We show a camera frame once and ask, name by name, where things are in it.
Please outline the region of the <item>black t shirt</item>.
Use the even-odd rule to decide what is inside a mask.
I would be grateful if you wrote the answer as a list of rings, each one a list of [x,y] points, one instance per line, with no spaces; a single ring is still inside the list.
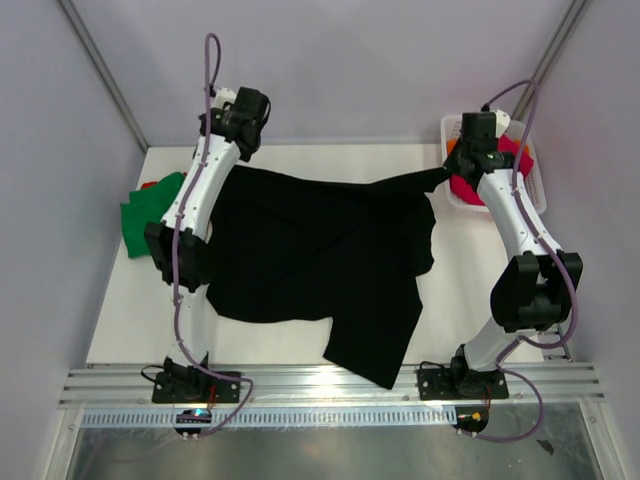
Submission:
[[[211,216],[208,302],[247,323],[332,322],[325,358],[376,385],[396,382],[434,263],[429,194],[441,168],[367,184],[237,166]]]

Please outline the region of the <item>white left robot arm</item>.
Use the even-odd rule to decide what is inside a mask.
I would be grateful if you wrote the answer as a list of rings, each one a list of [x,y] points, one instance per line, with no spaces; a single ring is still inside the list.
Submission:
[[[221,88],[209,97],[186,178],[161,219],[145,226],[145,241],[173,306],[167,359],[187,367],[174,388],[190,402],[203,399],[210,387],[208,375],[199,371],[208,367],[209,357],[204,307],[212,278],[210,217],[232,168],[259,149],[270,112],[269,98],[248,87]]]

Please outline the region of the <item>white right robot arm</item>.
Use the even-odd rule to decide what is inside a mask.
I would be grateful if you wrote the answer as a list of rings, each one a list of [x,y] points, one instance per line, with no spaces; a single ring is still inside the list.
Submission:
[[[491,382],[520,344],[541,348],[538,333],[568,322],[554,344],[561,347],[577,326],[582,259],[565,251],[540,219],[524,188],[519,167],[524,152],[500,151],[499,140],[509,125],[509,115],[500,110],[462,114],[458,139],[443,163],[482,200],[508,259],[491,291],[490,319],[452,359],[448,385],[460,397],[470,397]]]

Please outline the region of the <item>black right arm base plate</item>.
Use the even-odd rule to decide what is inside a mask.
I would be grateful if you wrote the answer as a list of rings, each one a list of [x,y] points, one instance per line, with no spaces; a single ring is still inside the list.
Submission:
[[[419,397],[435,400],[503,400],[509,397],[505,376],[497,370],[477,372],[455,359],[451,366],[423,361],[416,370]]]

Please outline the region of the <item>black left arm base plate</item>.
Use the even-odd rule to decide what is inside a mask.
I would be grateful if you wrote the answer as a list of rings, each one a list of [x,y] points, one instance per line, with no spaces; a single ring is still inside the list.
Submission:
[[[161,371],[154,380],[151,402],[154,404],[202,403],[238,404],[239,372],[223,372],[233,381],[224,380],[187,368],[184,371]]]

